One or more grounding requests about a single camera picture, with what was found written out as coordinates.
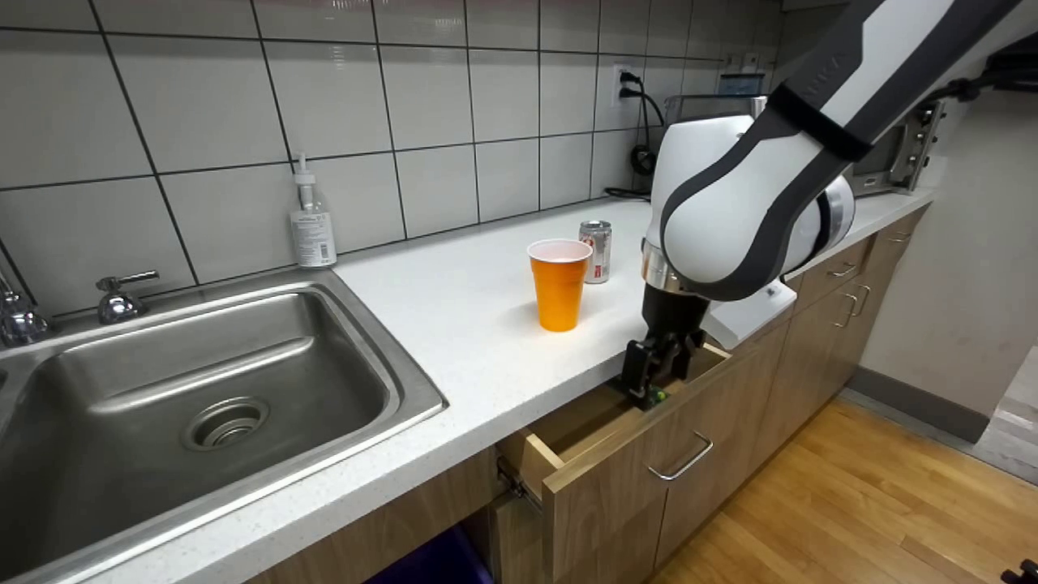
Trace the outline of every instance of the sink basin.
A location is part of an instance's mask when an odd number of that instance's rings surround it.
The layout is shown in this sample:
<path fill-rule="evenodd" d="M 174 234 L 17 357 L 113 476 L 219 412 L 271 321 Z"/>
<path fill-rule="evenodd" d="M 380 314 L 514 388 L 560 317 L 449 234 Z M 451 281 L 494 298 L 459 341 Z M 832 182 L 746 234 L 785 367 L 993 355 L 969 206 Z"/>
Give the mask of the sink basin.
<path fill-rule="evenodd" d="M 0 355 L 0 582 L 57 578 L 445 409 L 330 273 Z"/>

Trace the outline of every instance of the orange cup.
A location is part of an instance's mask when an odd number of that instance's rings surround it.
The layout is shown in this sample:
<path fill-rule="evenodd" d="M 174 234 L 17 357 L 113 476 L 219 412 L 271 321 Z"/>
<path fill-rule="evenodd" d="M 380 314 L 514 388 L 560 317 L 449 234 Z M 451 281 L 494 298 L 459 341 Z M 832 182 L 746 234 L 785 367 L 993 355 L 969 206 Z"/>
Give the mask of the orange cup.
<path fill-rule="evenodd" d="M 545 332 L 572 332 L 582 314 L 590 248 L 577 236 L 545 236 L 526 248 Z"/>

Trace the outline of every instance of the white countertop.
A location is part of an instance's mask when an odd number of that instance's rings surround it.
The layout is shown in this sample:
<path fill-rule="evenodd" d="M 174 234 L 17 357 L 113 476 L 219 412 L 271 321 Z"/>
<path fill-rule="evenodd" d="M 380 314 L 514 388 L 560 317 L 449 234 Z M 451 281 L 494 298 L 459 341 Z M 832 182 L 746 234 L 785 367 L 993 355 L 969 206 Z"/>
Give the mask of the white countertop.
<path fill-rule="evenodd" d="M 836 250 L 929 202 L 929 192 L 864 199 Z M 521 250 L 534 236 L 577 234 L 588 219 L 613 223 L 613 279 L 585 290 L 573 332 L 549 335 L 534 321 Z M 627 341 L 646 335 L 639 317 L 646 226 L 647 206 L 601 202 L 344 260 L 336 277 L 451 405 L 144 556 L 113 558 L 95 578 L 242 582 L 616 375 Z"/>

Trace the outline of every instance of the white tile wall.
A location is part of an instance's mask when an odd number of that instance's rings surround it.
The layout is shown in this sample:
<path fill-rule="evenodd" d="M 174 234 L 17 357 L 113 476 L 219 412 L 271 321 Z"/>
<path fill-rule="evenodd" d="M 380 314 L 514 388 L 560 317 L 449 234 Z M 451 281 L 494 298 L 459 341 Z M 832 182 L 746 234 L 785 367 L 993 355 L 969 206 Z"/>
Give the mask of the white tile wall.
<path fill-rule="evenodd" d="M 592 56 L 543 56 L 543 134 L 588 134 L 592 127 Z"/>
<path fill-rule="evenodd" d="M 148 173 L 95 35 L 0 34 L 0 189 Z"/>
<path fill-rule="evenodd" d="M 597 64 L 597 110 L 592 131 L 639 127 L 641 102 L 619 102 L 619 73 L 631 73 L 646 80 L 646 61 L 630 56 L 601 56 Z"/>
<path fill-rule="evenodd" d="M 403 240 L 393 155 L 308 163 L 333 219 L 339 254 Z"/>
<path fill-rule="evenodd" d="M 7 263 L 4 250 L 0 250 L 0 277 L 8 290 L 26 293 L 24 279 L 14 273 L 14 263 Z"/>
<path fill-rule="evenodd" d="M 543 50 L 597 53 L 601 0 L 543 0 Z"/>
<path fill-rule="evenodd" d="M 659 102 L 659 108 L 665 108 L 669 97 L 681 95 L 681 80 L 684 80 L 681 57 L 646 57 L 646 90 Z"/>
<path fill-rule="evenodd" d="M 377 0 L 381 42 L 463 47 L 463 0 Z"/>
<path fill-rule="evenodd" d="M 543 150 L 539 139 L 479 144 L 479 221 L 539 211 L 543 199 Z"/>
<path fill-rule="evenodd" d="M 0 27 L 96 30 L 86 0 L 4 0 Z"/>
<path fill-rule="evenodd" d="M 684 34 L 695 0 L 651 0 L 647 56 L 684 56 Z"/>
<path fill-rule="evenodd" d="M 777 47 L 775 0 L 95 6 L 100 30 L 91 0 L 0 0 L 0 234 L 45 311 L 135 263 L 167 273 L 147 290 L 288 265 L 291 150 L 339 254 L 585 202 L 639 136 L 613 64 L 665 97 Z M 86 221 L 48 240 L 41 211 Z"/>
<path fill-rule="evenodd" d="M 393 139 L 400 150 L 471 144 L 463 50 L 381 50 Z"/>
<path fill-rule="evenodd" d="M 539 136 L 539 56 L 471 53 L 476 139 Z"/>
<path fill-rule="evenodd" d="M 474 146 L 400 154 L 400 192 L 412 236 L 474 223 Z"/>
<path fill-rule="evenodd" d="M 468 0 L 468 42 L 534 50 L 539 0 Z"/>
<path fill-rule="evenodd" d="M 270 67 L 291 155 L 388 150 L 380 56 L 372 47 L 271 42 Z"/>
<path fill-rule="evenodd" d="M 162 173 L 285 155 L 260 42 L 113 38 Z"/>
<path fill-rule="evenodd" d="M 200 281 L 291 263 L 288 166 L 162 176 L 162 184 Z"/>
<path fill-rule="evenodd" d="M 592 134 L 592 178 L 590 199 L 601 199 L 607 189 L 646 189 L 647 178 L 639 178 L 630 166 L 630 150 L 639 146 L 637 131 Z"/>
<path fill-rule="evenodd" d="M 543 139 L 543 209 L 573 206 L 590 196 L 590 136 Z"/>
<path fill-rule="evenodd" d="M 194 281 L 154 178 L 0 192 L 0 234 L 45 311 L 91 308 L 100 277 L 160 269 L 140 293 Z"/>
<path fill-rule="evenodd" d="M 371 0 L 257 0 L 267 38 L 372 42 Z"/>
<path fill-rule="evenodd" d="M 95 0 L 107 34 L 257 35 L 248 0 Z"/>
<path fill-rule="evenodd" d="M 601 53 L 637 53 L 647 47 L 647 4 L 646 0 L 604 0 Z"/>

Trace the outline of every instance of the wooden floor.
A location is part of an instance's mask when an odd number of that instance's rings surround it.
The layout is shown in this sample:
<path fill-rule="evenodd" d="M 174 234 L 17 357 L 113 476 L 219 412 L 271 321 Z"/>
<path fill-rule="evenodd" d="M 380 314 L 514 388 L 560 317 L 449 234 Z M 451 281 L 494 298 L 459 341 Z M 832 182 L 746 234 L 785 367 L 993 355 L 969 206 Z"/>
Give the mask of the wooden floor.
<path fill-rule="evenodd" d="M 1038 486 L 836 398 L 651 584 L 999 584 L 1022 558 Z"/>

